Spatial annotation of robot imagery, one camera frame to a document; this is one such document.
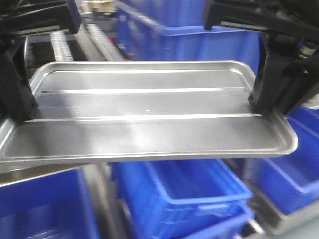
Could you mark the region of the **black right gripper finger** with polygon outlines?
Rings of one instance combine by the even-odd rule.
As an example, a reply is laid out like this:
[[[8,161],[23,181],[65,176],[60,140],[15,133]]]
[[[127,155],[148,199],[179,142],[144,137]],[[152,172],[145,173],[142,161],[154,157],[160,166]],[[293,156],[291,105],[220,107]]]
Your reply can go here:
[[[280,95],[279,110],[288,115],[319,93],[319,61],[293,62],[284,70],[284,76],[289,77],[289,82]]]

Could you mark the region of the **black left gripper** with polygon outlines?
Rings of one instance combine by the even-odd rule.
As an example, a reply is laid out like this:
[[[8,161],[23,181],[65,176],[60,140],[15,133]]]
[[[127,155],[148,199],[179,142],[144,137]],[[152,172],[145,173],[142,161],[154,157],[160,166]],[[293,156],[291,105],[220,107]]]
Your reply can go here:
[[[16,122],[33,120],[38,103],[26,71],[26,37],[59,30],[79,31],[74,0],[2,0],[0,2],[0,115]]]

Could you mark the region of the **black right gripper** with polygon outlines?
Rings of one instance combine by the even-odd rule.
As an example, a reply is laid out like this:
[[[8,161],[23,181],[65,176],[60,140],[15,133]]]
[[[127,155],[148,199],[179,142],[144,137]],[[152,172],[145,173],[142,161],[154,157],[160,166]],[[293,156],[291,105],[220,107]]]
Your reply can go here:
[[[255,114],[266,114],[287,92],[293,78],[301,75],[299,42],[319,45],[317,0],[207,0],[203,27],[233,27],[261,34],[260,60],[248,97]]]

